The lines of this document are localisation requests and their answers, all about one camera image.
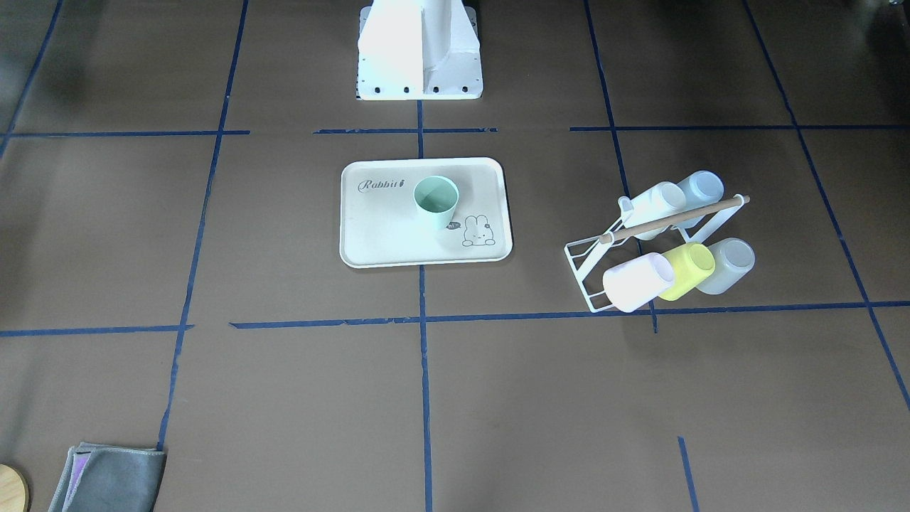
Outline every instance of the white cup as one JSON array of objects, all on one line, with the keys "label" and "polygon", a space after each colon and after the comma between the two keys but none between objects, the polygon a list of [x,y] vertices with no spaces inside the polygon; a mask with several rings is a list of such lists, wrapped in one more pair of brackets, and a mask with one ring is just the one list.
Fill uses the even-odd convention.
[{"label": "white cup", "polygon": [[441,230],[449,225],[458,204],[458,186],[444,176],[429,176],[414,187],[414,204],[418,222],[428,230]]},{"label": "white cup", "polygon": [[[661,181],[632,199],[632,216],[623,224],[626,228],[662,219],[685,210],[685,194],[670,181]],[[638,240],[653,240],[666,227],[635,235]]]},{"label": "white cup", "polygon": [[[708,206],[721,200],[723,197],[723,182],[710,170],[696,170],[688,178],[678,183],[682,193],[685,194],[685,210],[695,210]],[[704,215],[695,219],[684,220],[676,225],[688,230],[702,221]]]},{"label": "white cup", "polygon": [[657,252],[616,265],[603,273],[603,289],[616,309],[633,312],[676,281],[673,266]]},{"label": "white cup", "polygon": [[738,238],[721,240],[708,249],[714,255],[714,273],[696,287],[700,292],[724,293],[755,266],[755,251]]}]

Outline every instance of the wooden rod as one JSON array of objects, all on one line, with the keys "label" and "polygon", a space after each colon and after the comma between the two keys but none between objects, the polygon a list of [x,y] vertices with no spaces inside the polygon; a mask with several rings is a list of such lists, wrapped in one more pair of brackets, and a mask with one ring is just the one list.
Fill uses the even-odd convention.
[{"label": "wooden rod", "polygon": [[[645,222],[644,224],[639,224],[638,226],[632,226],[631,228],[623,228],[621,230],[614,231],[612,234],[612,241],[625,240],[629,237],[635,235],[640,235],[646,233],[650,230],[659,230],[671,224],[676,224],[684,220],[695,219],[696,217],[701,217],[702,215],[708,215],[711,213],[716,213],[720,210],[726,210],[735,206],[740,206],[749,202],[749,196],[744,196],[742,194],[737,194],[736,196],[729,198],[728,200],[722,200],[720,202],[715,202],[714,204],[709,204],[707,206],[702,206],[701,208],[696,208],[695,210],[684,211],[682,213],[676,213],[669,217],[664,217],[662,219],[651,220],[650,222]],[[601,235],[601,243],[610,243],[611,237],[609,233]]]}]

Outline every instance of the blue tape line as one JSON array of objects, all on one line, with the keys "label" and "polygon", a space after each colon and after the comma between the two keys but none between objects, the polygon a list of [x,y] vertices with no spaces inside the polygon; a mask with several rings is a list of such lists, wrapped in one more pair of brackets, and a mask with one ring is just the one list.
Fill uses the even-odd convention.
[{"label": "blue tape line", "polygon": [[753,15],[752,8],[749,6],[748,0],[743,0],[743,8],[745,9],[746,14],[749,16],[749,22],[752,24],[752,28],[755,31],[755,36],[758,38],[758,43],[762,48],[762,52],[764,53],[764,59],[767,62],[768,67],[771,69],[771,74],[774,77],[774,83],[777,84],[777,88],[781,93],[781,98],[784,100],[784,107],[786,108],[787,113],[790,115],[790,121],[793,123],[794,127],[796,127],[796,136],[799,138],[800,146],[803,148],[805,159],[809,163],[809,170],[812,171],[812,176],[815,180],[815,186],[818,188],[818,192],[822,196],[824,208],[828,212],[828,218],[831,220],[832,226],[834,226],[834,232],[837,234],[837,239],[841,242],[841,249],[844,250],[844,256],[847,259],[847,263],[850,264],[850,272],[853,273],[854,279],[856,280],[856,287],[859,288],[860,295],[863,297],[864,305],[869,313],[869,319],[872,321],[872,324],[875,328],[875,333],[878,335],[878,341],[882,345],[882,349],[885,351],[885,357],[888,359],[888,363],[891,366],[891,372],[895,376],[897,387],[900,389],[901,395],[904,397],[904,402],[907,406],[907,409],[910,410],[910,394],[907,392],[907,388],[904,383],[904,377],[901,375],[900,370],[897,368],[895,359],[891,355],[891,348],[888,346],[888,341],[885,339],[885,334],[882,332],[880,326],[878,325],[878,318],[875,316],[875,310],[873,309],[872,303],[869,301],[869,295],[866,293],[865,286],[863,285],[863,279],[860,277],[859,271],[856,269],[856,264],[854,263],[853,256],[850,254],[850,248],[847,247],[847,242],[844,239],[844,232],[841,231],[840,223],[837,221],[837,217],[834,215],[834,208],[831,206],[831,201],[828,199],[828,194],[824,191],[824,184],[822,183],[822,179],[818,174],[818,170],[815,168],[815,162],[812,158],[812,154],[809,152],[809,146],[806,144],[805,137],[803,136],[803,131],[800,129],[799,123],[796,121],[796,115],[794,114],[793,107],[790,105],[790,99],[787,97],[786,91],[784,91],[784,84],[781,82],[781,78],[777,74],[777,69],[774,67],[774,62],[771,59],[771,54],[768,52],[768,47],[764,43],[762,31],[759,29],[758,23],[755,21],[755,16]]},{"label": "blue tape line", "polygon": [[[417,158],[423,158],[423,101],[417,101]],[[423,265],[418,270],[420,294],[420,367],[421,393],[423,396],[423,498],[426,512],[433,512],[433,457],[430,445],[430,365],[427,359],[427,272]]]},{"label": "blue tape line", "polygon": [[910,129],[910,125],[799,125],[800,129]]},{"label": "blue tape line", "polygon": [[426,272],[420,265],[420,366],[423,369],[423,477],[426,512],[433,512],[433,460],[430,449],[430,368],[427,359]]},{"label": "blue tape line", "polygon": [[[196,246],[193,249],[193,261],[189,266],[189,278],[187,279],[187,297],[183,302],[183,311],[180,314],[180,325],[185,327],[189,320],[189,305],[193,300],[193,287],[196,283],[196,271],[199,265],[199,253],[202,252],[202,237],[206,230],[206,215],[208,212],[208,200],[212,195],[212,183],[215,180],[215,171],[218,166],[218,155],[221,152],[221,139],[224,131],[225,122],[228,119],[228,107],[230,106],[230,93],[234,86],[234,74],[237,71],[237,61],[240,58],[240,42],[243,39],[243,28],[247,22],[247,9],[249,0],[243,1],[243,9],[240,11],[240,22],[237,29],[237,40],[234,43],[234,55],[231,58],[230,72],[227,75],[227,86],[225,87],[225,99],[221,104],[221,119],[218,122],[218,134],[215,136],[215,149],[212,151],[212,163],[208,168],[208,181],[206,182],[206,195],[202,200],[202,211],[199,214],[199,226],[196,231]],[[170,421],[171,406],[174,404],[174,390],[177,386],[177,371],[180,368],[180,354],[183,352],[183,342],[186,337],[186,328],[177,331],[177,340],[174,344],[174,359],[171,362],[170,388],[167,392],[167,408],[161,416],[161,426],[158,429],[157,449],[163,450],[165,439],[167,438],[167,424]]]},{"label": "blue tape line", "polygon": [[903,130],[910,129],[910,125],[692,125],[692,126],[661,126],[661,127],[569,127],[569,131],[732,131],[732,130],[790,130],[790,129],[811,129],[811,130],[837,130],[837,129],[881,129],[881,130]]},{"label": "blue tape line", "polygon": [[499,133],[499,128],[424,128],[423,133]]},{"label": "blue tape line", "polygon": [[384,323],[419,323],[413,316],[388,318],[346,318],[337,320],[301,320],[289,322],[231,322],[235,329],[288,329],[292,327],[335,327],[338,325],[382,325]]},{"label": "blue tape line", "polygon": [[197,137],[214,135],[249,135],[248,129],[200,129],[183,131],[60,131],[44,133],[13,133],[10,138],[69,138],[69,137]]},{"label": "blue tape line", "polygon": [[692,479],[692,467],[689,465],[689,451],[685,448],[685,439],[680,435],[676,438],[680,444],[682,469],[685,471],[685,482],[689,487],[689,499],[692,501],[692,512],[699,512],[698,495],[695,494],[695,481]]},{"label": "blue tape line", "polygon": [[910,301],[878,301],[870,302],[874,308],[902,308],[910,306]]},{"label": "blue tape line", "polygon": [[21,338],[27,336],[73,336],[82,334],[129,334],[129,333],[174,333],[179,325],[131,325],[126,327],[76,327],[66,329],[26,329],[0,331],[0,338]]},{"label": "blue tape line", "polygon": [[323,128],[313,135],[358,135],[370,133],[417,133],[415,128]]},{"label": "blue tape line", "polygon": [[900,369],[897,368],[895,357],[891,354],[891,347],[888,346],[888,341],[885,339],[885,333],[882,331],[882,326],[878,323],[878,317],[875,315],[875,310],[871,307],[869,308],[869,318],[872,319],[872,325],[875,328],[875,334],[878,336],[878,342],[882,345],[882,350],[885,351],[885,358],[888,360],[888,365],[891,366],[891,373],[895,375],[897,387],[901,390],[901,396],[904,397],[904,404],[906,404],[907,410],[910,410],[910,394],[907,393],[904,377],[901,375]]},{"label": "blue tape line", "polygon": [[428,316],[428,323],[439,322],[485,322],[499,320],[547,320],[557,318],[594,318],[600,316],[645,316],[648,310],[621,312],[615,310],[602,312],[507,312],[494,314],[453,314]]},{"label": "blue tape line", "polygon": [[[885,301],[870,302],[873,307],[910,307],[910,301]],[[655,308],[659,315],[667,314],[714,314],[732,312],[788,312],[788,311],[823,311],[863,309],[864,302],[819,302],[805,304],[772,304],[756,306],[717,306],[702,308]],[[612,316],[646,316],[648,310],[621,312],[608,310],[602,312],[507,312],[486,314],[453,314],[453,315],[427,315],[427,323],[452,323],[452,322],[483,322],[483,321],[508,321],[508,320],[546,320],[559,318],[596,318]],[[331,327],[338,325],[375,325],[383,323],[419,323],[420,317],[395,316],[383,318],[358,318],[358,319],[333,319],[333,320],[300,320],[286,322],[232,322],[236,329],[287,329],[297,327]]]},{"label": "blue tape line", "polygon": [[[41,65],[41,60],[45,57],[47,45],[50,43],[51,35],[54,33],[56,21],[57,18],[60,17],[60,9],[62,8],[63,0],[57,0],[56,6],[54,7],[54,13],[51,15],[51,22],[47,25],[45,39],[41,42],[41,48],[38,50],[38,55],[35,56],[35,62],[32,65],[32,69],[28,72],[28,78],[25,79],[25,85],[22,87],[22,94],[19,95],[19,100],[15,104],[13,116],[9,119],[9,126],[6,127],[7,136],[12,134],[15,130],[15,123],[19,120],[19,114],[22,113],[22,108],[25,105],[25,97],[28,96],[28,91],[32,89],[32,84],[35,82],[35,75],[38,73],[38,67]],[[3,142],[0,142],[0,158],[6,153],[6,144],[9,143],[9,139],[9,137],[4,137]]]},{"label": "blue tape line", "polygon": [[423,158],[423,100],[417,100],[417,158]]},{"label": "blue tape line", "polygon": [[658,309],[659,314],[706,314],[719,312],[786,312],[862,309],[865,302],[829,302],[817,304],[778,304],[768,306],[720,306],[713,308],[667,308]]},{"label": "blue tape line", "polygon": [[665,126],[665,127],[569,127],[569,131],[731,131],[794,129],[790,125],[724,125],[724,126]]},{"label": "blue tape line", "polygon": [[[601,48],[597,44],[597,34],[594,31],[594,20],[591,16],[591,4],[584,0],[584,14],[588,18],[588,32],[591,35],[591,46],[594,49],[594,62],[597,63],[597,74],[601,80],[601,91],[603,93],[603,105],[607,108],[607,119],[610,122],[610,135],[613,139],[613,149],[616,152],[616,164],[620,170],[620,180],[622,181],[622,190],[626,196],[631,197],[629,193],[629,181],[626,179],[625,164],[622,162],[622,149],[620,148],[619,134],[616,132],[616,120],[613,118],[613,107],[610,101],[610,90],[607,88],[607,76],[603,71],[603,62],[601,61]],[[643,254],[642,245],[638,244],[638,253]],[[648,302],[648,309],[651,313],[651,322],[654,332],[657,333],[657,314],[654,312],[654,302]]]},{"label": "blue tape line", "polygon": [[[423,133],[499,133],[499,128],[424,128]],[[313,135],[368,135],[420,133],[418,128],[323,128]]]}]

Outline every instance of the rabbit text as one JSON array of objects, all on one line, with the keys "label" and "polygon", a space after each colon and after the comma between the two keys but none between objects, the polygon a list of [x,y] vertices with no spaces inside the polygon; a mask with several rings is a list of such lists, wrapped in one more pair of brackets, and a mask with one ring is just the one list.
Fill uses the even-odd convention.
[{"label": "rabbit text", "polygon": [[357,192],[369,192],[371,189],[397,189],[399,187],[404,187],[404,179],[402,181],[373,181],[372,179],[364,179],[357,186]]}]

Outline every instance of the cup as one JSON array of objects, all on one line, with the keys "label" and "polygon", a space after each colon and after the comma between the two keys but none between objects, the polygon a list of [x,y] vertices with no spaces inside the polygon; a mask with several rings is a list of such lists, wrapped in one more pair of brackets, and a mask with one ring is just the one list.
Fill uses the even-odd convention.
[{"label": "cup", "polygon": [[[683,191],[669,181],[661,181],[635,196],[632,200],[632,216],[623,224],[626,228],[638,226],[651,220],[662,219],[674,213],[679,213],[685,210],[685,206],[685,194],[683,194]],[[640,235],[635,235],[635,238],[638,240],[653,240],[654,237],[663,233],[663,230],[666,229],[666,227],[663,227],[658,230],[646,231]]]},{"label": "cup", "polygon": [[718,295],[730,289],[755,266],[755,251],[748,243],[738,238],[721,240],[708,247],[717,262],[711,277],[698,285],[698,290],[709,295]]},{"label": "cup", "polygon": [[603,273],[603,289],[616,309],[633,312],[673,285],[673,267],[657,252],[649,252]]},{"label": "cup", "polygon": [[429,176],[414,187],[414,204],[417,205],[418,222],[430,230],[441,230],[449,225],[458,204],[458,186],[444,176]]},{"label": "cup", "polygon": [[714,272],[714,255],[701,243],[690,241],[665,252],[663,256],[673,267],[676,282],[659,295],[665,301],[675,301]]},{"label": "cup", "polygon": [[[702,206],[714,204],[723,197],[723,182],[710,170],[696,170],[677,185],[682,189],[682,193],[685,194],[686,210],[695,210]],[[688,230],[701,222],[702,219],[704,219],[704,215],[684,220],[676,225]]]}]

